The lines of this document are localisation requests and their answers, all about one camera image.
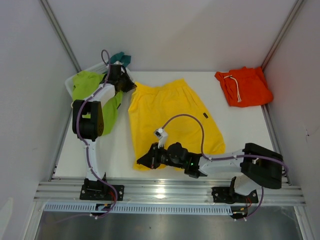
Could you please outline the lime green shorts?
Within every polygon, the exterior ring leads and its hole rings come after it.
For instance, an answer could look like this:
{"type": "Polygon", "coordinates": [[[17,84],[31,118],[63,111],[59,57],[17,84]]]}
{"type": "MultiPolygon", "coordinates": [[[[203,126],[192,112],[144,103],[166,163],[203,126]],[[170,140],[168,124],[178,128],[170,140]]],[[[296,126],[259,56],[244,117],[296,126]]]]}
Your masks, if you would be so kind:
{"type": "MultiPolygon", "coordinates": [[[[75,89],[72,93],[72,100],[83,100],[93,94],[100,85],[100,82],[105,80],[106,74],[99,74],[95,78],[84,79],[82,83],[74,81],[75,89]]],[[[111,133],[117,118],[118,118],[118,107],[121,105],[123,99],[123,92],[118,92],[114,97],[108,100],[108,102],[102,107],[102,115],[104,122],[104,130],[102,135],[108,135],[111,133]]]]}

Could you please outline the yellow shorts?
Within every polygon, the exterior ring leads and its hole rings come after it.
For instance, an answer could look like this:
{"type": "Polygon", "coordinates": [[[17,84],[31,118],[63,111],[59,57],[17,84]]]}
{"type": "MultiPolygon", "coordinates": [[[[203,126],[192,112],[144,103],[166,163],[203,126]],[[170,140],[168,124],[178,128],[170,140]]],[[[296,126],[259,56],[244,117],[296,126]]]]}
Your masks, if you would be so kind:
{"type": "Polygon", "coordinates": [[[176,142],[192,153],[219,155],[226,151],[222,133],[196,92],[184,79],[151,87],[136,83],[128,117],[135,159],[157,142],[154,131],[165,127],[165,147],[176,142]]]}

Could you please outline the orange shorts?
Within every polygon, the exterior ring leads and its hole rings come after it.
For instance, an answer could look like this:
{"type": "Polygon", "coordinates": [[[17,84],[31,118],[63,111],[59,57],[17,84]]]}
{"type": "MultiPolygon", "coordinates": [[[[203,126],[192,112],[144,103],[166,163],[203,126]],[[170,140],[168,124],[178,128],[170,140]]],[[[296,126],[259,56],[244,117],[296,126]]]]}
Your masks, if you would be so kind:
{"type": "Polygon", "coordinates": [[[215,78],[230,107],[255,107],[274,100],[261,67],[216,72],[215,78]]]}

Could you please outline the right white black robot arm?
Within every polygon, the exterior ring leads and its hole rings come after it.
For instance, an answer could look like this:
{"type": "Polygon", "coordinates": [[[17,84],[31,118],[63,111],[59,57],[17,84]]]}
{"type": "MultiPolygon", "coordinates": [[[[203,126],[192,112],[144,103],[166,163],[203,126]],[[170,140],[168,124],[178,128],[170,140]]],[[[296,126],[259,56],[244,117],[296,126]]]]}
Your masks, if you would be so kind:
{"type": "Polygon", "coordinates": [[[153,143],[137,164],[155,170],[161,165],[183,169],[189,177],[211,177],[219,173],[234,174],[228,196],[239,202],[260,187],[278,190],[288,170],[283,156],[255,143],[246,143],[243,149],[220,155],[193,153],[179,142],[168,148],[153,143]]]}

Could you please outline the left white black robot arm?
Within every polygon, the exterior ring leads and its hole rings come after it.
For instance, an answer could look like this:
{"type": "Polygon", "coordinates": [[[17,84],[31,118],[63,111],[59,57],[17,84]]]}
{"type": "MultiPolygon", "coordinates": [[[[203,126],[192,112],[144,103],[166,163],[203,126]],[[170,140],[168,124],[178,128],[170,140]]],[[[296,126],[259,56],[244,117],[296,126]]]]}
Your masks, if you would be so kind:
{"type": "Polygon", "coordinates": [[[81,200],[123,200],[124,186],[109,184],[99,165],[97,142],[103,134],[112,131],[123,94],[135,87],[125,66],[111,64],[97,88],[89,96],[73,102],[72,131],[83,143],[87,167],[81,200]]]}

